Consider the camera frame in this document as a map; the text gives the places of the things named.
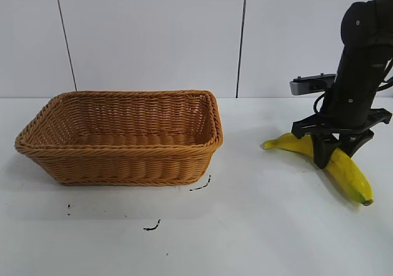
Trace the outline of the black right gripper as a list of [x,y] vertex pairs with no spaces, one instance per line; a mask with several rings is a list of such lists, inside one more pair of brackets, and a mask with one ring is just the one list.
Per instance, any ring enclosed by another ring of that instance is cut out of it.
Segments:
[[350,67],[353,74],[321,74],[297,77],[291,81],[292,94],[323,92],[324,100],[320,110],[314,103],[314,114],[295,121],[292,134],[300,139],[311,134],[313,161],[320,169],[325,169],[332,153],[338,148],[350,158],[368,141],[374,132],[368,130],[378,123],[388,124],[392,114],[386,109],[371,108],[380,83],[386,76],[384,64],[370,67]]

